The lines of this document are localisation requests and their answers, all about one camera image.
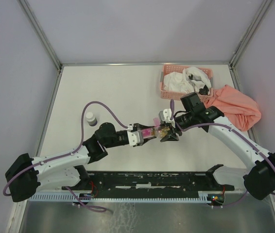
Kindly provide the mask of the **pink weekly pill organizer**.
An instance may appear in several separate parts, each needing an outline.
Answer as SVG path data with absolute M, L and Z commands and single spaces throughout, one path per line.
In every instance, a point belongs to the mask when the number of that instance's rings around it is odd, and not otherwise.
M 159 118 L 154 118 L 154 126 L 148 127 L 146 129 L 141 130 L 143 139 L 157 137 L 158 134 L 158 127 L 160 126 Z

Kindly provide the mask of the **amber pill bottle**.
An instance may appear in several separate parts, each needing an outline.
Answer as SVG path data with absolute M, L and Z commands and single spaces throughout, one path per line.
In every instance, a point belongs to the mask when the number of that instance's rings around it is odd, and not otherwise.
M 169 130 L 170 129 L 167 126 L 152 127 L 150 135 L 151 137 L 164 138 L 168 134 Z

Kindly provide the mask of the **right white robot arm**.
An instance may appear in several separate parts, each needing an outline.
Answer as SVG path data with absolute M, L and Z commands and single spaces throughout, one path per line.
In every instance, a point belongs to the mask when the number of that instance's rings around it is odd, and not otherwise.
M 245 165 L 245 168 L 220 166 L 205 177 L 211 190 L 232 185 L 262 200 L 275 195 L 275 152 L 263 148 L 237 129 L 217 107 L 206 108 L 196 93 L 181 98 L 184 111 L 175 112 L 174 102 L 159 112 L 162 123 L 172 126 L 172 137 L 177 140 L 182 133 L 202 128 L 206 133 L 224 143 Z

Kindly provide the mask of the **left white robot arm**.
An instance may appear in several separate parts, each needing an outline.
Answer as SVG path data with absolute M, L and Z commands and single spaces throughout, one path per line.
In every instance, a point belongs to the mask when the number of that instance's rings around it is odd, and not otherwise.
M 5 173 L 7 185 L 3 194 L 13 202 L 21 202 L 44 189 L 64 186 L 85 189 L 89 185 L 85 165 L 106 157 L 108 148 L 141 146 L 153 138 L 156 126 L 135 123 L 127 130 L 117 131 L 112 123 L 103 123 L 73 151 L 47 157 L 20 155 Z

